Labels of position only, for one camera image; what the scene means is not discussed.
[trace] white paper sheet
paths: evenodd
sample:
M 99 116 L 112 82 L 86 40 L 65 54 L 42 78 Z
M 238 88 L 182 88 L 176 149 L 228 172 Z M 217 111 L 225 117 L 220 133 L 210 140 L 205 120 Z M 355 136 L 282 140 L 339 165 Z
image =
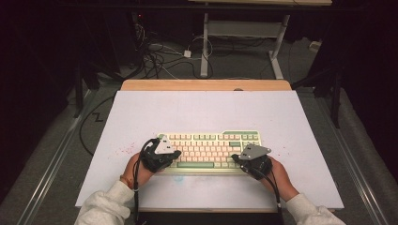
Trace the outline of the white paper sheet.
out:
M 316 205 L 344 208 L 294 91 L 120 91 L 76 206 L 107 190 L 130 157 L 162 132 L 258 130 L 262 145 Z M 140 189 L 142 210 L 275 209 L 275 197 L 248 176 L 156 175 Z

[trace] white sleeve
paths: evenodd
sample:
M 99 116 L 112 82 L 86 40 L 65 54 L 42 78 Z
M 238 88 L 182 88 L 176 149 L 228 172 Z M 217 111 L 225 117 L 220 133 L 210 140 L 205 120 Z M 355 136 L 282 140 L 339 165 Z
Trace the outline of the white sleeve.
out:
M 107 191 L 90 195 L 80 209 L 75 225 L 124 224 L 130 216 L 134 192 L 123 182 L 116 183 Z
M 345 224 L 325 206 L 315 206 L 304 194 L 299 194 L 289 200 L 286 207 L 298 225 Z

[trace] keyboard key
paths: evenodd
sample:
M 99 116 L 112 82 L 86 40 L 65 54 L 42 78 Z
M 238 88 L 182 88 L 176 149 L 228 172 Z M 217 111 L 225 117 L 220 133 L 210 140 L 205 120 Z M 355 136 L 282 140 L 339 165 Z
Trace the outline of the keyboard key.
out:
M 213 162 L 178 162 L 178 168 L 214 168 Z

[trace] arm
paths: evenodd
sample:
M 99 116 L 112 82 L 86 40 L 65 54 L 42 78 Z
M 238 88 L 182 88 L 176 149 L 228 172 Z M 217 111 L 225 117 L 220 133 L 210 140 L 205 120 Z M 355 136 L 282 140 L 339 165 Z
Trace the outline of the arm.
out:
M 278 186 L 281 198 L 286 202 L 287 210 L 292 214 L 297 224 L 344 224 L 340 219 L 335 217 L 326 207 L 315 206 L 310 202 L 304 194 L 300 194 L 290 182 L 289 176 L 283 164 L 273 157 L 269 157 L 272 161 L 272 173 L 268 178 Z M 273 188 L 269 182 L 263 178 L 260 182 L 270 191 Z
M 133 167 L 139 154 L 129 160 L 123 173 L 123 178 L 108 191 L 98 191 L 88 197 L 80 209 L 75 224 L 124 224 L 130 216 L 134 192 L 130 189 L 133 181 Z M 153 175 L 144 166 L 138 172 L 138 185 L 143 186 Z

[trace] black glove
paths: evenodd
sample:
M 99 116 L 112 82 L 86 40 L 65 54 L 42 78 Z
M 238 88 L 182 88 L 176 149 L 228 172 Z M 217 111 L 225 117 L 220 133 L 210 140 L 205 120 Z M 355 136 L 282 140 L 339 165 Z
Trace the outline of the black glove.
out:
M 243 150 L 242 155 L 245 156 L 245 159 L 241 159 L 239 155 L 234 154 L 231 158 L 240 165 L 240 169 L 245 173 L 251 175 L 256 180 L 260 180 L 266 177 L 272 170 L 272 162 L 271 159 L 264 154 L 260 157 L 255 157 L 253 159 L 247 158 L 246 154 L 248 151 L 247 149 Z
M 174 159 L 177 159 L 181 152 L 176 150 L 171 154 L 156 154 L 155 150 L 161 140 L 152 139 L 152 145 L 148 146 L 142 153 L 142 159 L 144 166 L 153 173 L 158 172 L 168 166 L 170 166 Z

